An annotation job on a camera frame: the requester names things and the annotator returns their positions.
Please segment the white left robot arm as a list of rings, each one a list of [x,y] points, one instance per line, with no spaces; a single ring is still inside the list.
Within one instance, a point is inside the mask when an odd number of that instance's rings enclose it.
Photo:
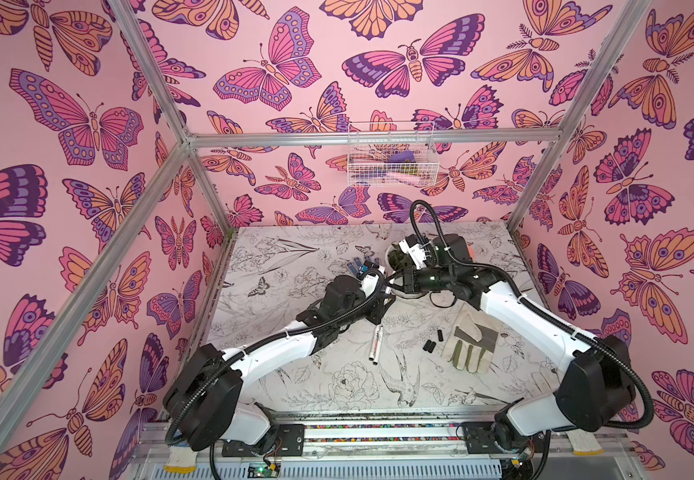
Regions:
[[[196,452],[218,441],[245,444],[256,455],[272,451],[279,424],[269,408],[243,402],[244,390],[275,370],[324,350],[360,320],[380,324],[394,301],[384,268],[374,264],[360,278],[335,277],[322,299],[274,334],[226,350],[200,346],[164,397],[163,407],[170,416],[165,443],[185,444]]]

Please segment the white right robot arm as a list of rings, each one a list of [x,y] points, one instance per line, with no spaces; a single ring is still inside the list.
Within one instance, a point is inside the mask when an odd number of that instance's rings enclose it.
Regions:
[[[502,322],[542,351],[559,369],[552,393],[502,410],[496,426],[517,437],[544,431],[642,429],[655,417],[653,397],[631,366],[627,345],[600,338],[533,302],[503,269],[472,260],[466,241],[443,231],[428,239],[419,226],[398,244],[408,294],[449,291],[458,300]]]

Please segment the white marker pen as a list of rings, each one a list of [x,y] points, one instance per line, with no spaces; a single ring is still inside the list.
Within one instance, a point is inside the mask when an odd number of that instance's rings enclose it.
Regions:
[[[371,362],[376,361],[376,353],[377,353],[378,345],[379,345],[381,337],[382,337],[382,330],[383,330],[383,327],[381,325],[377,325],[374,332],[373,332],[372,339],[370,342],[369,355],[368,355],[368,359]]]
[[[382,325],[380,325],[377,327],[377,329],[375,331],[372,349],[371,349],[371,353],[369,356],[369,359],[371,360],[371,362],[374,365],[378,365],[379,361],[380,361],[379,357],[380,357],[380,353],[381,353],[383,337],[384,337],[384,327]]]

